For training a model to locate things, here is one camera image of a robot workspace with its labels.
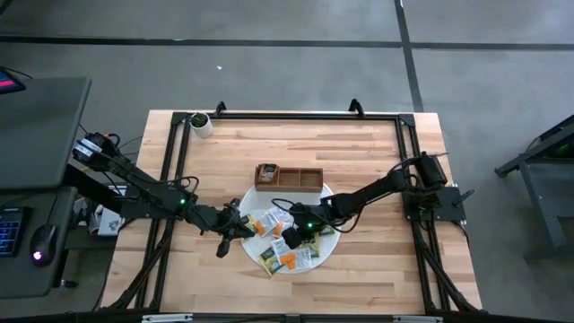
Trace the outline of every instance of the wooden tray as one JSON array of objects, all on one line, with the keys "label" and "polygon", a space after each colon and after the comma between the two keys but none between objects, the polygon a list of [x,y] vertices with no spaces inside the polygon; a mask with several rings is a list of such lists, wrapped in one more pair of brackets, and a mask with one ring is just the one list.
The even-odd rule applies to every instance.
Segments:
[{"label": "wooden tray", "polygon": [[321,193],[323,190],[323,169],[278,167],[273,181],[265,183],[257,180],[259,167],[255,167],[257,191]]}]

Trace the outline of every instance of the concrete floor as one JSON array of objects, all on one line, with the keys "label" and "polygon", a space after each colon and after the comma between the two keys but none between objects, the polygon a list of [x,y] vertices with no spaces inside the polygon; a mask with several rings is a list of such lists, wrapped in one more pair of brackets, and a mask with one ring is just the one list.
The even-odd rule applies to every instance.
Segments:
[{"label": "concrete floor", "polygon": [[[569,0],[403,0],[411,40],[574,42]],[[400,40],[392,0],[15,0],[0,32],[187,39]],[[149,109],[413,111],[402,49],[1,44],[0,65],[35,77],[87,75],[90,130],[140,135]],[[527,265],[546,242],[521,177],[493,169],[574,109],[574,52],[413,52],[425,111],[438,112],[465,202],[486,310],[574,318],[572,259]],[[110,254],[69,262],[75,290],[0,301],[2,316],[90,310]]]}]

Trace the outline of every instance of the keyboard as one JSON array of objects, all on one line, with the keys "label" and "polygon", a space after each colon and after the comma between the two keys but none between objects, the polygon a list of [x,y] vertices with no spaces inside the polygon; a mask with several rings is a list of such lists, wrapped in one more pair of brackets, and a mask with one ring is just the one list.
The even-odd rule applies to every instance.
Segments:
[{"label": "keyboard", "polygon": [[0,211],[0,258],[15,257],[29,207],[10,207]]}]

